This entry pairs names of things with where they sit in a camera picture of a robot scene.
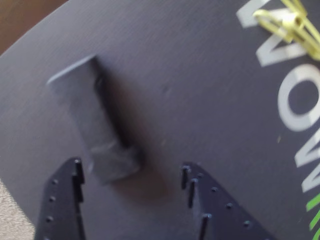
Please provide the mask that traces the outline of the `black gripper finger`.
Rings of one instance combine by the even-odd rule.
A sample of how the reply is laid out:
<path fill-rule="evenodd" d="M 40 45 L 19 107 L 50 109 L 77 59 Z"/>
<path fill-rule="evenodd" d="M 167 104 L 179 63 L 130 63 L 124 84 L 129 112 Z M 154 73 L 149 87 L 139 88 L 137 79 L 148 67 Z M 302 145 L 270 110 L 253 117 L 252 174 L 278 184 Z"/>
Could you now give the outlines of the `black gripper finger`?
<path fill-rule="evenodd" d="M 35 240 L 84 240 L 80 204 L 84 201 L 82 160 L 66 160 L 44 185 Z"/>
<path fill-rule="evenodd" d="M 197 240 L 274 240 L 210 173 L 194 162 L 181 167 L 181 189 L 192 209 Z"/>

